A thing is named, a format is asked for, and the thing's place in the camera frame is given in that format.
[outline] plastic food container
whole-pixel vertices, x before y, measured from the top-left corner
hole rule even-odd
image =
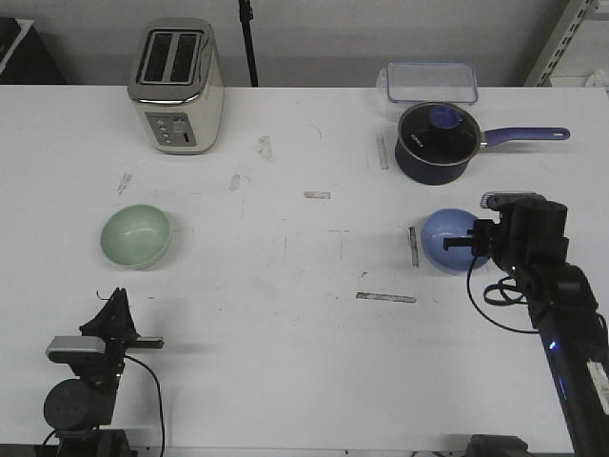
[[[379,72],[377,88],[392,121],[421,102],[478,101],[476,73],[463,62],[390,62]]]

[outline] toaster slot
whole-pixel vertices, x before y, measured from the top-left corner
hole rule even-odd
[[[147,59],[144,80],[159,82],[163,80],[167,56],[171,47],[171,33],[155,33],[151,38],[150,53]]]
[[[178,39],[173,68],[171,69],[172,83],[190,83],[194,52],[197,45],[195,33],[182,33]]]

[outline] blue bowl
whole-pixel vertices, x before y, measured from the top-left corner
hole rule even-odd
[[[474,260],[472,248],[454,247],[444,250],[444,238],[468,236],[467,231],[474,227],[478,219],[471,212],[462,209],[439,209],[430,214],[422,226],[421,243],[427,258],[439,269],[450,272],[468,271]],[[480,257],[474,268],[481,267],[488,261]]]

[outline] white wall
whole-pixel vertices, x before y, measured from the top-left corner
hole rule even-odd
[[[252,0],[261,86],[372,86],[392,60],[471,63],[481,86],[521,84],[568,0]],[[72,84],[125,84],[144,25],[214,28],[226,84],[248,84],[237,0],[2,0],[34,19]]]

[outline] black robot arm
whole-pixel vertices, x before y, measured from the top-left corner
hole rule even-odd
[[[609,455],[607,327],[580,268],[566,263],[566,206],[537,194],[486,194],[484,208],[500,221],[476,221],[469,238],[446,238],[444,248],[471,246],[516,281],[539,331],[554,385],[579,457]]]

